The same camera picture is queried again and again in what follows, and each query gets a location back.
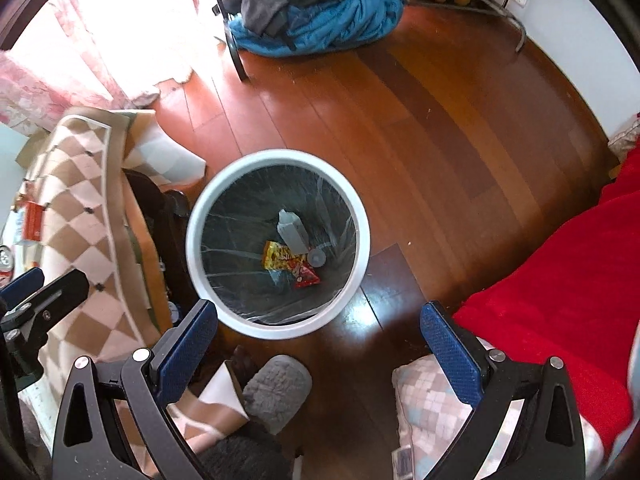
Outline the yellow red snack bag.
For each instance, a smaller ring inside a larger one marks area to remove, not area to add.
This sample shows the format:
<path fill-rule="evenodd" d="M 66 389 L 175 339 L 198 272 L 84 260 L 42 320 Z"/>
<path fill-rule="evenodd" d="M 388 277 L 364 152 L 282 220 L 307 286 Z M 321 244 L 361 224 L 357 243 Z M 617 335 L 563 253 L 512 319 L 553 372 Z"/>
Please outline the yellow red snack bag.
<path fill-rule="evenodd" d="M 301 262 L 306 262 L 305 255 L 293 255 L 288 246 L 273 240 L 268 240 L 262 251 L 262 266 L 268 271 L 292 272 Z"/>

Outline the translucent plastic bottle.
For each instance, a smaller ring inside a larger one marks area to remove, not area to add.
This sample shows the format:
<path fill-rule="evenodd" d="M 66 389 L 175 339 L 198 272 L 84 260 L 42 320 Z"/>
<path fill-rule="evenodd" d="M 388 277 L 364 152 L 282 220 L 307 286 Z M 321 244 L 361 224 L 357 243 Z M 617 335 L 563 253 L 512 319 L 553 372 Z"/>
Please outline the translucent plastic bottle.
<path fill-rule="evenodd" d="M 326 264 L 326 254 L 322 248 L 311 246 L 309 234 L 297 214 L 281 209 L 278 213 L 277 231 L 293 256 L 305 256 L 316 269 Z"/>

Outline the red cola can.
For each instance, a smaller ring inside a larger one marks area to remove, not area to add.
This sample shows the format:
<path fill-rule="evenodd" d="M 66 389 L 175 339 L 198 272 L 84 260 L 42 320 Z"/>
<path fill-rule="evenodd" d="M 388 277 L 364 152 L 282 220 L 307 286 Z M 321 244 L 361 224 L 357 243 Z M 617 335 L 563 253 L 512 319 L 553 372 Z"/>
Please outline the red cola can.
<path fill-rule="evenodd" d="M 14 273 L 14 255 L 12 250 L 6 246 L 0 246 L 0 278 L 2 283 L 11 281 Z"/>

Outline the red snack packet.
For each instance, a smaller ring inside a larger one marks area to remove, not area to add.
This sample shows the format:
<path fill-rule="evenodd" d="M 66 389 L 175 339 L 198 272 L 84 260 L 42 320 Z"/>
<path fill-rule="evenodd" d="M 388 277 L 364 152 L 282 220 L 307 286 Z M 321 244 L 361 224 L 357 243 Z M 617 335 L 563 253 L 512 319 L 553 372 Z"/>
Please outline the red snack packet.
<path fill-rule="evenodd" d="M 27 202 L 24 207 L 22 239 L 24 242 L 39 243 L 41 240 L 44 207 L 35 202 Z"/>

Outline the small red wrapper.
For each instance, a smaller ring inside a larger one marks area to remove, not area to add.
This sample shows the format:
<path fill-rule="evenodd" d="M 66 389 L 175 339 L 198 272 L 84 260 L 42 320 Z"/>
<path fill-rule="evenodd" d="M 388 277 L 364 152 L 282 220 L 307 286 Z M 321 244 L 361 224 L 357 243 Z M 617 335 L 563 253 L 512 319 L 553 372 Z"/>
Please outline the small red wrapper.
<path fill-rule="evenodd" d="M 306 262 L 299 263 L 292 271 L 292 274 L 295 278 L 296 288 L 305 288 L 321 283 L 317 273 L 314 272 L 314 268 Z"/>

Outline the white round trash bin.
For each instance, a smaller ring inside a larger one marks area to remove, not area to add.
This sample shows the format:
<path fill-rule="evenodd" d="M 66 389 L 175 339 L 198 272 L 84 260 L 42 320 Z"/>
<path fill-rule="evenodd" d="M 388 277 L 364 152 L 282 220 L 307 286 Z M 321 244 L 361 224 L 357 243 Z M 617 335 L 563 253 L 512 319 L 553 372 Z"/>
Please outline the white round trash bin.
<path fill-rule="evenodd" d="M 232 162 L 196 201 L 186 232 L 192 283 L 224 325 L 285 340 L 332 322 L 370 256 L 355 188 L 324 160 L 268 150 Z"/>

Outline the pastel checkered pillow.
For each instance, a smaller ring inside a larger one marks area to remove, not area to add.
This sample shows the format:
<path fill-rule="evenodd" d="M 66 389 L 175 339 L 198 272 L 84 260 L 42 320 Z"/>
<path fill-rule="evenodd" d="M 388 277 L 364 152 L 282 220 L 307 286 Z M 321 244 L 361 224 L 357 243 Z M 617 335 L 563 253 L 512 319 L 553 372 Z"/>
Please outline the pastel checkered pillow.
<path fill-rule="evenodd" d="M 460 402 L 433 355 L 396 368 L 392 374 L 398 416 L 399 448 L 392 453 L 393 479 L 424 479 L 444 455 L 471 414 Z M 498 437 L 475 479 L 497 471 L 524 401 L 512 401 Z M 587 479 L 595 479 L 604 463 L 597 431 L 582 416 Z"/>

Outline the red blanket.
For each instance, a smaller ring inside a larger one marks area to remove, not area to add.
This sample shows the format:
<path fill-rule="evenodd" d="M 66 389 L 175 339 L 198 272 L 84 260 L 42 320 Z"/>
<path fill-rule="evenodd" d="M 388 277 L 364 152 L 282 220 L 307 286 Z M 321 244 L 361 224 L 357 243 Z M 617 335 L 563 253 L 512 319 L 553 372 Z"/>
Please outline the red blanket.
<path fill-rule="evenodd" d="M 565 222 L 454 320 L 514 361 L 561 358 L 578 410 L 609 451 L 632 421 L 629 363 L 639 323 L 639 152 L 599 203 Z"/>

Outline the checkered tablecloth on table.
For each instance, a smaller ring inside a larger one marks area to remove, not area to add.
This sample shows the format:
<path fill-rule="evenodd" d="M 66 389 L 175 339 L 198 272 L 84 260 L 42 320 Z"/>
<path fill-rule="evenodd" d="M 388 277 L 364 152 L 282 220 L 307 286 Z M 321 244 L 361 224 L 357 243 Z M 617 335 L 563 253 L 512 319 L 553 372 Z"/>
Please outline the checkered tablecloth on table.
<path fill-rule="evenodd" d="M 89 282 L 87 300 L 53 326 L 39 351 L 42 377 L 20 394 L 48 448 L 77 358 L 126 358 L 171 326 L 160 256 L 128 170 L 166 191 L 201 180 L 205 162 L 172 140 L 152 110 L 75 107 L 27 170 L 24 191 L 44 209 L 41 240 L 14 249 L 15 269 L 39 266 L 47 283 L 77 269 Z"/>

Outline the grey fuzzy slipper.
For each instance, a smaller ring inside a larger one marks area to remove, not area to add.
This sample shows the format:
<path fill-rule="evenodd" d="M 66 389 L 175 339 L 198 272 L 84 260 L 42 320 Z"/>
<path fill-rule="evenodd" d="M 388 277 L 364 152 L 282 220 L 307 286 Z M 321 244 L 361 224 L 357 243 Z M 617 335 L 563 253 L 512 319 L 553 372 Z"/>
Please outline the grey fuzzy slipper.
<path fill-rule="evenodd" d="M 310 395 L 306 366 L 285 354 L 271 358 L 243 389 L 244 410 L 276 436 L 288 426 Z"/>

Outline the pink floral curtain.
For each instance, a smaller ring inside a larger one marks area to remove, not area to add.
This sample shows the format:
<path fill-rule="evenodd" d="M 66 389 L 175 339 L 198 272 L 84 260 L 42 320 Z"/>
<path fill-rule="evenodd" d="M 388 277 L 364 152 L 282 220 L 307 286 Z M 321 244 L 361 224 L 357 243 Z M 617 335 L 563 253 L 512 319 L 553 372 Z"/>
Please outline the pink floral curtain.
<path fill-rule="evenodd" d="M 186 84 L 212 0 L 47 0 L 1 51 L 1 121 L 50 130 L 71 106 L 146 107 Z"/>

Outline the blue clothes pile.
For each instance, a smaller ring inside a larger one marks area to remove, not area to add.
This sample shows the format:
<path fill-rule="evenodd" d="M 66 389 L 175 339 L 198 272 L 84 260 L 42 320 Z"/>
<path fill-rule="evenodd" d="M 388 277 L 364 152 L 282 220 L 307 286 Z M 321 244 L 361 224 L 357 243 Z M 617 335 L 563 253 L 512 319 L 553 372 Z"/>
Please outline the blue clothes pile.
<path fill-rule="evenodd" d="M 349 50 L 387 36 L 402 0 L 222 0 L 235 45 L 267 58 Z"/>

